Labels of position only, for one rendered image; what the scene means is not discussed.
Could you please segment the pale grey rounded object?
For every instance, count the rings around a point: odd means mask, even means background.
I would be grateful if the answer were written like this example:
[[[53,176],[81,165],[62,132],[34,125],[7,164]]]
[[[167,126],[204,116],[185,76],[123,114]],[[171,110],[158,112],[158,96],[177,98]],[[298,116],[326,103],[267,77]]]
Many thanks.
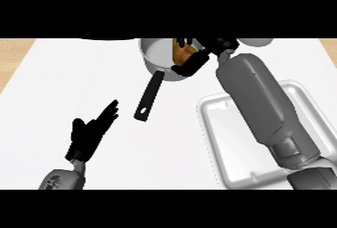
[[[272,38],[239,38],[239,42],[253,47],[263,47],[270,44]]]

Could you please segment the brown pear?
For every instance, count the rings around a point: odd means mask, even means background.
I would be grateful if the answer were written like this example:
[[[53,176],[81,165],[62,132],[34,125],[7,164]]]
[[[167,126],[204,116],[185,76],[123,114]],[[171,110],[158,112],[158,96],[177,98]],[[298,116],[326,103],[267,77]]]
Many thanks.
[[[192,55],[196,52],[196,49],[189,45],[185,46],[179,45],[176,39],[173,39],[173,62],[177,66],[182,66]]]

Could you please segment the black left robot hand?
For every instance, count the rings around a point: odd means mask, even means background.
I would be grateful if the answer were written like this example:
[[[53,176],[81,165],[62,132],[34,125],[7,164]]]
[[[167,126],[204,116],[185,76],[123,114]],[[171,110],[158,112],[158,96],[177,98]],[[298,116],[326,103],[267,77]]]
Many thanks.
[[[72,120],[71,144],[65,158],[87,162],[97,149],[102,137],[118,118],[118,101],[112,101],[102,111],[102,114],[89,123],[81,118]]]

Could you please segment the white plastic tray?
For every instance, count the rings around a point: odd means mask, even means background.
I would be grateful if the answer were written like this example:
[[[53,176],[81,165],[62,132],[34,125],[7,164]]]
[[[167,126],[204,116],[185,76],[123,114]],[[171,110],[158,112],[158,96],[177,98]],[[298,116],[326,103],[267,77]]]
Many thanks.
[[[306,88],[292,80],[284,80],[281,87],[321,156],[337,164],[337,131],[329,120]],[[288,190],[291,171],[278,167],[269,149],[257,143],[227,94],[214,94],[199,100],[198,121],[220,187],[227,190]]]

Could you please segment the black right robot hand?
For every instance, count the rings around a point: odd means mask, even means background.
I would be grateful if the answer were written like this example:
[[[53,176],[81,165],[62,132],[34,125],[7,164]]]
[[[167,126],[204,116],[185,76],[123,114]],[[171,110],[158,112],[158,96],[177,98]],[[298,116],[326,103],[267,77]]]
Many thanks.
[[[173,72],[182,77],[191,77],[210,59],[210,54],[220,56],[226,51],[233,52],[239,46],[235,38],[198,38],[202,49],[186,59],[182,66],[171,67]]]

